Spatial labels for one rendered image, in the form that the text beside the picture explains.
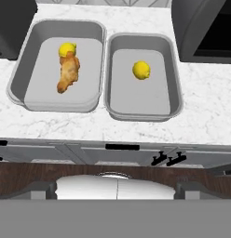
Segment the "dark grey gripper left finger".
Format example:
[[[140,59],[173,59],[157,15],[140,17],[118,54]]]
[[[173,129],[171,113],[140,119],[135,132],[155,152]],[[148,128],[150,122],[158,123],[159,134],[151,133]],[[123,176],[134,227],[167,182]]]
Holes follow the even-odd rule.
[[[0,200],[56,200],[55,181],[34,181],[20,191],[0,195]]]

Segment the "yellow lemon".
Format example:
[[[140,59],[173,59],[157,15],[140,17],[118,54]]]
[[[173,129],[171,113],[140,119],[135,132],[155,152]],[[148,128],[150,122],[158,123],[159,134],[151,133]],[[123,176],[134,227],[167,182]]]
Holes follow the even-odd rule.
[[[76,44],[73,43],[63,43],[59,47],[59,56],[66,57],[68,52],[76,53]]]
[[[132,67],[132,72],[137,79],[144,80],[150,76],[151,68],[145,61],[137,61]]]

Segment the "large grey tupperware container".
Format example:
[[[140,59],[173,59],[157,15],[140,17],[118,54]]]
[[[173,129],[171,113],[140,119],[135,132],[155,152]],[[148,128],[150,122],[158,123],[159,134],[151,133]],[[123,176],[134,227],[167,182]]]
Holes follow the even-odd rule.
[[[37,112],[91,112],[102,92],[106,31],[93,20],[41,20],[29,30],[7,85],[9,99]],[[78,80],[59,93],[59,48],[76,45]]]

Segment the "dark grey countertop appliance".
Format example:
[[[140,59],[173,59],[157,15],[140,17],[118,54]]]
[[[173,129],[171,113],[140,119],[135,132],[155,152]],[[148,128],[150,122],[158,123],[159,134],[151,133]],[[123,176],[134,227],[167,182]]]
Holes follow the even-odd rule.
[[[0,0],[0,59],[18,58],[36,12],[35,0]]]

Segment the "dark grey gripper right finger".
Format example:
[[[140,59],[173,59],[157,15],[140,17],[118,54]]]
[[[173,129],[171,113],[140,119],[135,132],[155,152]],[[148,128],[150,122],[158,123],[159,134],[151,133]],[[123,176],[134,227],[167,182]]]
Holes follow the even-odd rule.
[[[230,199],[230,196],[208,190],[198,182],[189,181],[176,184],[175,198],[184,200],[215,200]]]

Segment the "white round object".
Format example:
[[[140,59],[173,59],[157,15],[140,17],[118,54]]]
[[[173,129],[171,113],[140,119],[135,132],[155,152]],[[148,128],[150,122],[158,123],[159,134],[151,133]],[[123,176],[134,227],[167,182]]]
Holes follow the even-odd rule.
[[[76,175],[58,178],[55,193],[58,200],[173,200],[175,190],[149,180]]]

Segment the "dark grey microwave oven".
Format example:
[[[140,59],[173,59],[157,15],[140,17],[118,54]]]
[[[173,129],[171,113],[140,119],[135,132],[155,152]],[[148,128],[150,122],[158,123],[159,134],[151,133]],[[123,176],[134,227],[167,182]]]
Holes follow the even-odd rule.
[[[231,0],[172,0],[181,62],[231,64]]]

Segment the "grey drawer front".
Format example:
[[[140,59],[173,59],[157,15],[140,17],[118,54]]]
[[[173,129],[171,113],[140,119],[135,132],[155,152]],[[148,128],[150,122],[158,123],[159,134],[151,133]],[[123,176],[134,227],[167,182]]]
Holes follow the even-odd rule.
[[[73,161],[81,160],[64,143],[36,141],[7,141],[7,146],[0,146],[0,157],[9,162],[31,163],[33,160]]]
[[[140,145],[139,151],[106,150],[105,144],[82,144],[68,143],[67,146],[86,164],[116,164],[134,163],[138,165],[149,165],[153,156],[159,156],[159,152],[165,154],[170,149],[154,144]]]
[[[231,164],[231,146],[177,146],[168,156],[175,159],[178,153],[186,156],[179,165],[211,168]]]

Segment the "golden brown chicken drumstick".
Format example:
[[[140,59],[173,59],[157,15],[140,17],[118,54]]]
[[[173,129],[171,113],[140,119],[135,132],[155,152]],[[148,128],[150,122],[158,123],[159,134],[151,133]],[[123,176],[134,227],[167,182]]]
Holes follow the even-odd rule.
[[[68,51],[65,57],[60,57],[60,64],[61,77],[57,84],[57,90],[62,94],[69,86],[78,81],[80,62],[72,51]]]

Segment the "small grey tupperware container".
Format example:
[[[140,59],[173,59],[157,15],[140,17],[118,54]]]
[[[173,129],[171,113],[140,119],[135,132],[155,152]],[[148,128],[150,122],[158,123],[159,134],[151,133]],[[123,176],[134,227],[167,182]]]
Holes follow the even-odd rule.
[[[137,79],[132,67],[145,61],[147,79]],[[178,115],[182,92],[171,40],[163,34],[116,33],[109,38],[104,104],[121,121],[163,122]]]

